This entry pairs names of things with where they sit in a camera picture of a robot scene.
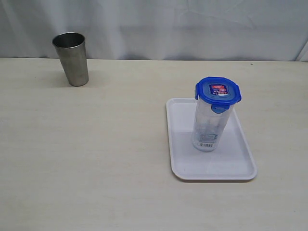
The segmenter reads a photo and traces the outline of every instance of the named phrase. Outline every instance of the label on lid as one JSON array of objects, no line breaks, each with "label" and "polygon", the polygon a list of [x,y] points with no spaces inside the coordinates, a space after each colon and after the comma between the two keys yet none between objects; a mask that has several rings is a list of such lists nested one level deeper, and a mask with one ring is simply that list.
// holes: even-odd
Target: label on lid
[{"label": "label on lid", "polygon": [[223,84],[212,84],[209,85],[211,94],[212,95],[218,95],[218,96],[226,96],[228,95],[228,91],[225,85]]}]

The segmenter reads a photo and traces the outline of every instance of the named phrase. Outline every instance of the plastic container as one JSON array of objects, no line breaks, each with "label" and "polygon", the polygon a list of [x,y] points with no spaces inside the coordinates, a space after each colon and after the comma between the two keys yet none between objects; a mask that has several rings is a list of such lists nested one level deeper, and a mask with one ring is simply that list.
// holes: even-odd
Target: plastic container
[{"label": "plastic container", "polygon": [[192,143],[203,152],[216,149],[234,104],[242,97],[239,87],[223,77],[206,77],[196,84],[197,108]]}]

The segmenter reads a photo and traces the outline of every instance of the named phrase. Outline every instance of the barcode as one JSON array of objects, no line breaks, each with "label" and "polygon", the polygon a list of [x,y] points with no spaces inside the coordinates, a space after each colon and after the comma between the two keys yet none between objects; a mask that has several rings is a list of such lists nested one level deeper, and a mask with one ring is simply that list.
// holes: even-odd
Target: barcode
[{"label": "barcode", "polygon": [[213,147],[213,144],[212,144],[212,143],[200,143],[199,146],[200,146],[200,147],[208,147],[208,148],[211,148],[211,147]]}]

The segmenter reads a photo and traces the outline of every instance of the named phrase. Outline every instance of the stainless steel cup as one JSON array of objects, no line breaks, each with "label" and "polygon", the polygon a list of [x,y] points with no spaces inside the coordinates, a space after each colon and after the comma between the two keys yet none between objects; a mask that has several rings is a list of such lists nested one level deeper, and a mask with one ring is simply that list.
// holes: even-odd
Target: stainless steel cup
[{"label": "stainless steel cup", "polygon": [[70,85],[78,87],[89,80],[85,37],[82,34],[68,32],[52,40],[62,67]]}]

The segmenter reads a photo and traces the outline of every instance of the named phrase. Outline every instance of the white tray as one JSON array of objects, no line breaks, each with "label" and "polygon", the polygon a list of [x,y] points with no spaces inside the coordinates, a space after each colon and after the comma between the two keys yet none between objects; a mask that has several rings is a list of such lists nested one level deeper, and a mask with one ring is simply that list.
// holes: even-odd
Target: white tray
[{"label": "white tray", "polygon": [[249,181],[257,175],[236,112],[233,111],[218,147],[201,152],[191,143],[196,100],[173,98],[167,102],[171,168],[182,180]]}]

